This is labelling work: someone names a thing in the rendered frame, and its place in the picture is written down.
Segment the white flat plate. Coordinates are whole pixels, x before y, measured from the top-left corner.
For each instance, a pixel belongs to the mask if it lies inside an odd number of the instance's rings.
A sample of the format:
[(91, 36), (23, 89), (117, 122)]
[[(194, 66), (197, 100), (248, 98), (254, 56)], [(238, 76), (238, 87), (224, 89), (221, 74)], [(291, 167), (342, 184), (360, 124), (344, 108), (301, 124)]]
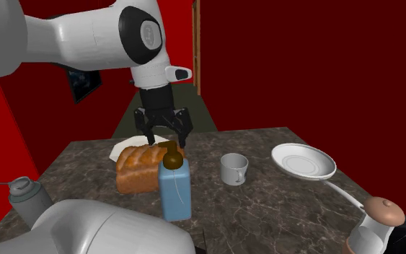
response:
[(128, 152), (124, 153), (123, 150), (126, 147), (130, 146), (144, 146), (144, 145), (149, 145), (149, 141), (145, 136), (132, 136), (129, 139), (126, 139), (122, 142), (117, 143), (113, 148), (110, 153), (109, 158), (117, 162), (119, 157), (122, 157), (124, 160), (133, 152), (133, 149), (129, 149)]

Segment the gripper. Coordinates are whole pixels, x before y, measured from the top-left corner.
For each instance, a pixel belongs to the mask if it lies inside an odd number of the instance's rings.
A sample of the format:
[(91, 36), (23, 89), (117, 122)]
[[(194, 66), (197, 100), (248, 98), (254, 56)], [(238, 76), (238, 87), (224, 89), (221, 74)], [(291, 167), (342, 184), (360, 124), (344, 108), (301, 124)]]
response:
[(178, 135), (181, 149), (185, 148), (186, 138), (193, 130), (193, 122), (188, 108), (175, 110), (172, 85), (167, 84), (156, 89), (140, 89), (141, 107), (134, 110), (136, 129), (141, 131), (152, 146), (155, 142), (152, 125), (145, 121), (146, 117), (155, 126), (168, 126), (172, 123)]

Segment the brown bread loaf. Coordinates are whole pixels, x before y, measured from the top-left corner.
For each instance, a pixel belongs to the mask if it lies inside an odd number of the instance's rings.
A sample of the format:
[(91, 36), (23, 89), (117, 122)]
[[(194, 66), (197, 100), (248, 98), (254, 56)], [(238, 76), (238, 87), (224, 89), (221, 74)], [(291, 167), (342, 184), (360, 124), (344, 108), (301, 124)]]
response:
[(116, 187), (121, 194), (147, 193), (159, 190), (159, 162), (167, 148), (157, 145), (128, 146), (116, 162)]

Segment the wooden door frame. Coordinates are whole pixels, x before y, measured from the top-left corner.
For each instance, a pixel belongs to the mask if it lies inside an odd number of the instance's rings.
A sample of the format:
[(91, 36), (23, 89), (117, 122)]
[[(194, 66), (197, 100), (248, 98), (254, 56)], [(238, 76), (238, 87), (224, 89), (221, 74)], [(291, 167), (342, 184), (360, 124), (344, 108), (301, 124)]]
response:
[(197, 94), (200, 95), (200, 0), (193, 0), (192, 4), (193, 18), (193, 84), (197, 88)]

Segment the white grinder with brown cap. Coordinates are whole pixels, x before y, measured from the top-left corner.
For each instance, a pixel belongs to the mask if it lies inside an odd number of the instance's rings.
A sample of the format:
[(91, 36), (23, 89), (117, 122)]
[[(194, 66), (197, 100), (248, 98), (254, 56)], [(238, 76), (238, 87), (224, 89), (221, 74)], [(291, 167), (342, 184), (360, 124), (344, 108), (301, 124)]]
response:
[(364, 214), (343, 244), (341, 254), (383, 254), (393, 229), (405, 222), (403, 210), (381, 197), (367, 198)]

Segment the grey spray can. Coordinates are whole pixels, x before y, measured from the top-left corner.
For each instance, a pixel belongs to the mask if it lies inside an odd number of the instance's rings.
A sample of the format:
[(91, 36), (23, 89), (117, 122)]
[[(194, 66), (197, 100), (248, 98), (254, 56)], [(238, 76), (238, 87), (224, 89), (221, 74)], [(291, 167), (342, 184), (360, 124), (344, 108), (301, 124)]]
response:
[(53, 201), (41, 183), (27, 176), (11, 182), (0, 183), (9, 187), (9, 202), (21, 216), (25, 224), (32, 229), (37, 219), (53, 205)]

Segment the blue soap dispenser bottle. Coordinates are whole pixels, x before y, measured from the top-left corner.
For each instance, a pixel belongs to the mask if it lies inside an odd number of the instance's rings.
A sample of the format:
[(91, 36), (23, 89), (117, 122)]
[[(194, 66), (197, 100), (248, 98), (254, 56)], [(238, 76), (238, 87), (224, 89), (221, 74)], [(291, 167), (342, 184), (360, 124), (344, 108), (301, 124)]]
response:
[(190, 167), (175, 141), (158, 143), (167, 151), (158, 166), (163, 219), (168, 222), (191, 218)]

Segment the white mug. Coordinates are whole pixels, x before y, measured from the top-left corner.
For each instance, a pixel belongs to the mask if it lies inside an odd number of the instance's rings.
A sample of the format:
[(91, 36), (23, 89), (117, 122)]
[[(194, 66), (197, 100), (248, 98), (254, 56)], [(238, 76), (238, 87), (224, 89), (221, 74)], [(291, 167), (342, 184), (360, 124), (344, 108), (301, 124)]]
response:
[(242, 185), (247, 177), (248, 159), (237, 153), (228, 153), (220, 160), (221, 180), (227, 185)]

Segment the white frying pan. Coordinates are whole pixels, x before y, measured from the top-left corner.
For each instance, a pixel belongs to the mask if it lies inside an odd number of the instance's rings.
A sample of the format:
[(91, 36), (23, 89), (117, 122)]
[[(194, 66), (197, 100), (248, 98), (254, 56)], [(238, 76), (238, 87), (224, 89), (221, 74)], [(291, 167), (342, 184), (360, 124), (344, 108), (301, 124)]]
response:
[(365, 212), (361, 202), (329, 181), (336, 173), (337, 165), (333, 158), (322, 150), (306, 144), (285, 143), (275, 146), (271, 157), (286, 174), (301, 180), (322, 182), (362, 213)]

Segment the dark wall picture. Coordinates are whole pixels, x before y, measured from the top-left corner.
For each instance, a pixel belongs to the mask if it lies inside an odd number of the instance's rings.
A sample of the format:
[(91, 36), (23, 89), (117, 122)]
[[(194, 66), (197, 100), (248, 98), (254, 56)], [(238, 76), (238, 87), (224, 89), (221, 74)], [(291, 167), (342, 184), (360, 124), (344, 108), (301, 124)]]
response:
[(66, 76), (68, 78), (71, 93), (76, 104), (102, 84), (99, 71), (67, 69)]

